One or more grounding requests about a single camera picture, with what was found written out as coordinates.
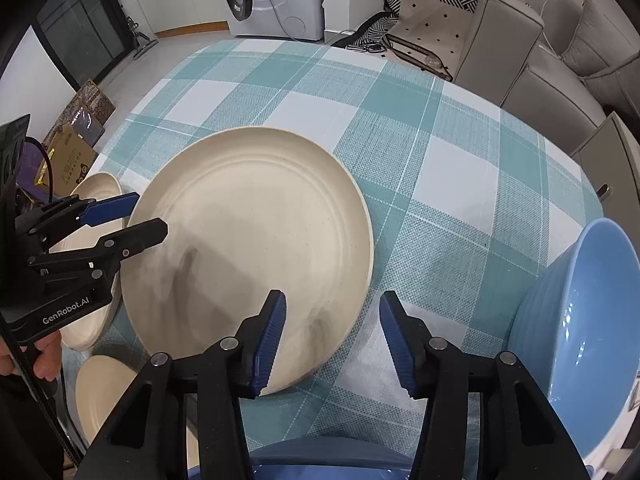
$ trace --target blue gripper pad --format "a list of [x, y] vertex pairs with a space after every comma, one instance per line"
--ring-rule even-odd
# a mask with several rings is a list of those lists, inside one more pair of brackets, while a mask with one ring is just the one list
[[271, 315], [262, 331], [262, 337], [254, 354], [254, 373], [249, 383], [249, 388], [256, 396], [260, 395], [260, 391], [269, 382], [273, 361], [276, 358], [276, 351], [280, 344], [280, 336], [282, 336], [286, 319], [287, 300], [282, 292], [277, 291]]
[[[400, 385], [409, 392], [409, 396], [413, 397], [418, 389], [415, 379], [415, 356], [396, 319], [392, 307], [392, 303], [395, 302], [400, 304], [394, 292], [387, 291], [380, 297], [380, 324], [382, 332], [385, 333], [386, 344], [389, 346]], [[404, 309], [402, 309], [402, 314], [407, 317]]]
[[93, 202], [80, 215], [80, 225], [96, 227], [111, 220], [129, 216], [139, 198], [138, 193], [127, 193], [100, 200], [100, 202]]

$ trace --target table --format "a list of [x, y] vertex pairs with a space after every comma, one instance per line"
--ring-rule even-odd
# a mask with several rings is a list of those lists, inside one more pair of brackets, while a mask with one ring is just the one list
[[[189, 56], [134, 108], [91, 172], [142, 192], [184, 147], [248, 124], [333, 152], [364, 194], [375, 240], [370, 290], [340, 349], [301, 383], [242, 403], [249, 448], [309, 434], [411, 455], [425, 402], [399, 385], [380, 294], [395, 290], [434, 335], [493, 356], [527, 289], [602, 215], [600, 203], [574, 161], [484, 99], [381, 57], [291, 41], [221, 41]], [[147, 358], [122, 306], [92, 352], [136, 369]], [[87, 356], [65, 352], [70, 392]], [[478, 410], [472, 398], [468, 471]]]

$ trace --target glass door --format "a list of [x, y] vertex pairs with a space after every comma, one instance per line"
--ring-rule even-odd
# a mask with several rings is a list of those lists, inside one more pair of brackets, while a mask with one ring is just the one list
[[47, 0], [33, 28], [75, 89], [99, 83], [133, 48], [117, 0]]

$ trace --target blue bowl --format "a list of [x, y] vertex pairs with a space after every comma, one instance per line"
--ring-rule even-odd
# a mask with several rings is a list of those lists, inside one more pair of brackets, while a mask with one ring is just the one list
[[538, 278], [508, 349], [585, 458], [620, 414], [640, 359], [640, 264], [618, 224], [588, 224]]

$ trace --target floor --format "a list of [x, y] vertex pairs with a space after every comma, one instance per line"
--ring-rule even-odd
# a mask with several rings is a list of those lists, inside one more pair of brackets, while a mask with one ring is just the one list
[[105, 132], [95, 145], [100, 153], [130, 111], [149, 90], [184, 58], [216, 41], [228, 40], [225, 32], [201, 32], [159, 40], [144, 56], [123, 61], [124, 69], [107, 85], [100, 85], [116, 110], [104, 125]]

